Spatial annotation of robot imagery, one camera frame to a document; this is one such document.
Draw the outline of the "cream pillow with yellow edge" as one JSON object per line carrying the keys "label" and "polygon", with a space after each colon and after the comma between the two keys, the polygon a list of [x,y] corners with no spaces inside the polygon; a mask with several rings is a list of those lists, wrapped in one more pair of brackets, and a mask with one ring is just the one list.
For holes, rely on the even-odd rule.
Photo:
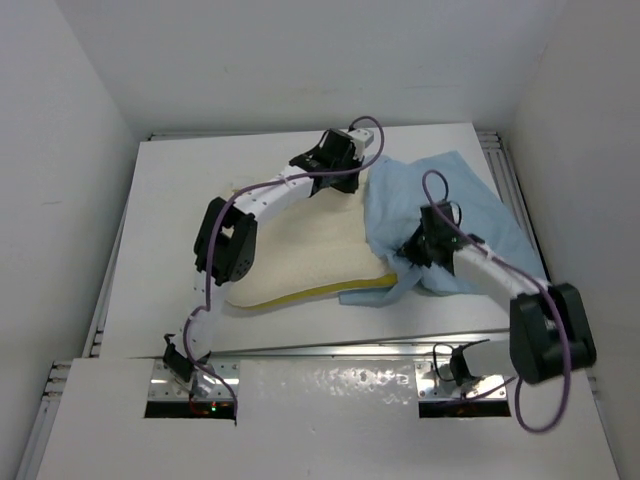
{"label": "cream pillow with yellow edge", "polygon": [[325,189],[258,228],[255,259],[226,302],[262,310],[349,290],[387,288],[397,275],[370,249],[360,175],[353,194]]}

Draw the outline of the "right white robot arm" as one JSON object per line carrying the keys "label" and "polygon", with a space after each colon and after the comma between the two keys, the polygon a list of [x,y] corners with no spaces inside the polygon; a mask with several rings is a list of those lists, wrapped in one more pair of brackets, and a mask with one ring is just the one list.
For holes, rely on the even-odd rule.
{"label": "right white robot arm", "polygon": [[456,347],[452,380],[462,386],[490,375],[518,377],[530,385],[592,367],[597,351],[579,290],[521,273],[474,234],[463,235],[448,201],[421,208],[421,221],[398,254],[416,266],[439,266],[491,298],[509,317],[503,341]]}

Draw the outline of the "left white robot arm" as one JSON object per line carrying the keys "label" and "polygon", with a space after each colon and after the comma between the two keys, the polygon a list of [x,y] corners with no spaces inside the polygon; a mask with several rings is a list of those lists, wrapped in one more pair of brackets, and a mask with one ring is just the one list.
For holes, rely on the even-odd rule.
{"label": "left white robot arm", "polygon": [[355,193],[365,150],[373,139],[367,129],[329,129],[271,180],[209,203],[193,247],[196,306],[178,334],[165,336],[163,362],[181,384],[191,387],[198,370],[212,370],[205,362],[211,354],[214,323],[231,285],[253,266],[258,229],[323,189]]}

